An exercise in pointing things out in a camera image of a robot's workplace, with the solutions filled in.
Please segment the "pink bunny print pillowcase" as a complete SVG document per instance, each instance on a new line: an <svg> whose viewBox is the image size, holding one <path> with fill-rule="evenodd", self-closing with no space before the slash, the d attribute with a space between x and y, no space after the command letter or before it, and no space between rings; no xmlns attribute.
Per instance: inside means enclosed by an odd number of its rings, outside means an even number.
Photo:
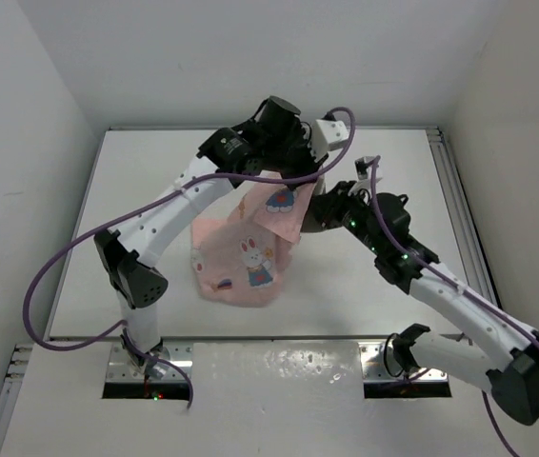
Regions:
<svg viewBox="0 0 539 457"><path fill-rule="evenodd" d="M281 292L316 184L253 185L223 219L196 218L190 258L200 296L264 307Z"/></svg>

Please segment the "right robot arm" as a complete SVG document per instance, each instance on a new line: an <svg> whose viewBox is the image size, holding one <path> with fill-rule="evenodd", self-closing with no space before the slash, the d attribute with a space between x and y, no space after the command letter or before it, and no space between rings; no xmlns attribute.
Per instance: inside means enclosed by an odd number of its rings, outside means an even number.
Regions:
<svg viewBox="0 0 539 457"><path fill-rule="evenodd" d="M489 394L517 423L533 425L539 419L539 330L488 303L410 234L407 195L370 195L353 187L340 182L312 196L308 218L320 230L346 229L374 254L374 265L389 284L437 311L471 340L459 343L412 324L386 342L389 374L440 369Z"/></svg>

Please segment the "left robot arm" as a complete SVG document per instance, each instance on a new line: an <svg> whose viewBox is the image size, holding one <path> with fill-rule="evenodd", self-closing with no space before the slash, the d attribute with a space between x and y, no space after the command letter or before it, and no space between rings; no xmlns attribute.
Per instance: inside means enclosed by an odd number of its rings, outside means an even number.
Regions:
<svg viewBox="0 0 539 457"><path fill-rule="evenodd" d="M162 205L106 228L94 244L115 289L127 326L124 349L143 374L162 378L163 342L156 302L169 287L156 265L169 244L208 206L237 189L243 176L274 171L284 179L315 173L329 156L329 125L306 125L291 103L271 96L247 121L221 128L199 148Z"/></svg>

